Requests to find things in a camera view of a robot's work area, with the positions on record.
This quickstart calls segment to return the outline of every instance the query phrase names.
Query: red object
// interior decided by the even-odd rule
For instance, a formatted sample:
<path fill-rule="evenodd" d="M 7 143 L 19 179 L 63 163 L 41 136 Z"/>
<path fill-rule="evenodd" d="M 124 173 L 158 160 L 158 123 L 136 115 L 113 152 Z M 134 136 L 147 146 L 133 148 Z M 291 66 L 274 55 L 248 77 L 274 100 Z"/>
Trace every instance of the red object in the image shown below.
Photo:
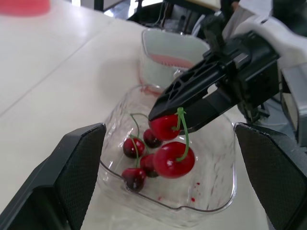
<path fill-rule="evenodd" d="M 153 165 L 157 173 L 162 177 L 175 179 L 190 172 L 195 163 L 191 148 L 185 159 L 177 161 L 177 158 L 183 155 L 185 148 L 185 144 L 176 141 L 163 145 L 153 156 Z"/>
<path fill-rule="evenodd" d="M 50 0 L 0 0 L 0 13 L 36 16 L 50 10 Z"/>
<path fill-rule="evenodd" d="M 143 142 L 141 142 L 139 139 L 133 138 L 133 140 L 136 145 L 136 148 L 138 149 L 139 157 L 141 157 L 146 152 L 145 146 Z M 136 150 L 135 150 L 135 147 L 134 147 L 134 144 L 131 138 L 128 138 L 127 140 L 125 140 L 124 145 L 123 145 L 123 150 L 124 150 L 124 154 L 127 157 L 132 158 L 132 159 L 137 158 Z"/>
<path fill-rule="evenodd" d="M 126 180 L 129 189 L 139 192 L 143 189 L 146 181 L 146 173 L 143 169 L 125 169 L 121 176 Z"/>
<path fill-rule="evenodd" d="M 154 155 L 153 154 L 149 154 L 149 155 L 143 156 L 141 158 L 141 160 L 140 160 L 141 169 L 143 169 L 146 172 L 146 175 L 148 177 L 157 177 L 157 176 L 159 176 L 157 174 L 157 172 L 155 171 L 155 169 L 154 169 L 153 160 L 154 160 Z"/>
<path fill-rule="evenodd" d="M 179 135 L 179 130 L 173 130 L 172 128 L 177 127 L 178 116 L 169 115 L 157 118 L 148 122 L 150 129 L 153 134 L 160 140 L 172 140 Z"/>
<path fill-rule="evenodd" d="M 156 136 L 153 134 L 153 132 L 150 129 L 144 132 L 143 139 L 146 145 L 152 149 L 155 149 L 162 145 L 162 141 L 156 138 Z"/>

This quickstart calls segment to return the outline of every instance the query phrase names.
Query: dark red cherry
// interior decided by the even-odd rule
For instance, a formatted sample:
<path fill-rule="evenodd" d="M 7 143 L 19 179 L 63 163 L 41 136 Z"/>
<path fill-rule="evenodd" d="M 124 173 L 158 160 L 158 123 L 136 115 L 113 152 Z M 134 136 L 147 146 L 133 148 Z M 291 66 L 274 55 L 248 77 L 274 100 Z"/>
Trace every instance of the dark red cherry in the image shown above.
<path fill-rule="evenodd" d="M 152 148 L 152 149 L 155 149 L 155 148 L 161 146 L 162 143 L 163 143 L 161 140 L 159 140 L 159 139 L 153 134 L 153 132 L 152 132 L 150 129 L 148 129 L 148 130 L 146 130 L 146 131 L 144 132 L 144 134 L 143 134 L 143 140 L 144 140 L 145 144 L 146 144 L 148 147 Z"/>
<path fill-rule="evenodd" d="M 143 189 L 146 181 L 146 173 L 143 169 L 125 169 L 121 176 L 126 180 L 127 187 L 132 191 L 139 192 Z"/>
<path fill-rule="evenodd" d="M 154 169 L 153 159 L 154 159 L 154 154 L 149 154 L 149 155 L 143 156 L 140 160 L 141 169 L 143 169 L 146 172 L 146 175 L 148 177 L 159 176 Z"/>
<path fill-rule="evenodd" d="M 138 149 L 139 157 L 141 157 L 146 152 L 145 146 L 143 142 L 141 142 L 141 140 L 137 138 L 133 138 L 133 140 L 136 145 L 136 148 Z M 125 140 L 124 145 L 123 145 L 123 150 L 124 150 L 124 154 L 127 157 L 132 158 L 132 159 L 137 158 L 136 150 L 135 150 L 135 147 L 134 147 L 134 144 L 131 138 L 128 138 L 127 140 Z"/>

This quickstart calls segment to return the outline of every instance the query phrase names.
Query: white robot part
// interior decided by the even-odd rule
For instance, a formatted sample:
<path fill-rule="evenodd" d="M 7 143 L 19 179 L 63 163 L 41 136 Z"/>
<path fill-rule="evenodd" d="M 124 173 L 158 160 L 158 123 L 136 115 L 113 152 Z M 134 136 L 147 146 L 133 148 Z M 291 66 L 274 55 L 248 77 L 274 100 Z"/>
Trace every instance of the white robot part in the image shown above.
<path fill-rule="evenodd" d="M 278 19 L 270 16 L 251 16 L 237 27 L 235 35 L 249 31 L 254 31 L 267 40 L 280 55 L 280 69 L 307 63 L 307 38 L 293 33 Z"/>

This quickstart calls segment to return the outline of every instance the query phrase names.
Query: plastic bowl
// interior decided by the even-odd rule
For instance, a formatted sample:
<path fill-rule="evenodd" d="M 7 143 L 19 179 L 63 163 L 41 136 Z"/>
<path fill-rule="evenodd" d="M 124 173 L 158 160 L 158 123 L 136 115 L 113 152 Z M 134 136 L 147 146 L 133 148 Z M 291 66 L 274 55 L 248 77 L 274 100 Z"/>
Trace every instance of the plastic bowl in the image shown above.
<path fill-rule="evenodd" d="M 147 178 L 144 188 L 135 193 L 126 187 L 121 173 L 134 167 L 135 160 L 123 154 L 129 134 L 137 134 L 130 113 L 148 115 L 156 96 L 148 87 L 131 89 L 106 120 L 98 184 L 104 195 L 142 214 L 175 227 L 192 227 L 209 214 L 220 212 L 236 193 L 235 135 L 232 123 L 222 115 L 199 131 L 191 133 L 190 147 L 195 153 L 194 168 L 178 179 Z M 143 116 L 135 116 L 141 135 L 148 129 Z M 184 136 L 175 141 L 185 143 Z"/>

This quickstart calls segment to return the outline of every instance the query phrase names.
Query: cable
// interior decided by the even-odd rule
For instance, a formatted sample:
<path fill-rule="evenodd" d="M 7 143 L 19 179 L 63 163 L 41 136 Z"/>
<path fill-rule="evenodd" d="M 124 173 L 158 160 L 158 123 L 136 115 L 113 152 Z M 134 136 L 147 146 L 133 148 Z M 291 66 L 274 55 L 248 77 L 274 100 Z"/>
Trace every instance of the cable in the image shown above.
<path fill-rule="evenodd" d="M 166 6 L 165 9 L 164 9 L 163 18 L 162 18 L 161 21 L 164 21 L 164 19 L 165 19 L 165 17 L 166 17 L 167 6 Z"/>
<path fill-rule="evenodd" d="M 161 4 L 158 20 L 155 23 L 153 23 L 152 26 L 157 25 L 158 22 L 160 21 L 160 18 L 161 18 L 161 15 L 162 15 L 163 5 L 164 5 L 164 2 L 162 2 L 162 4 Z"/>

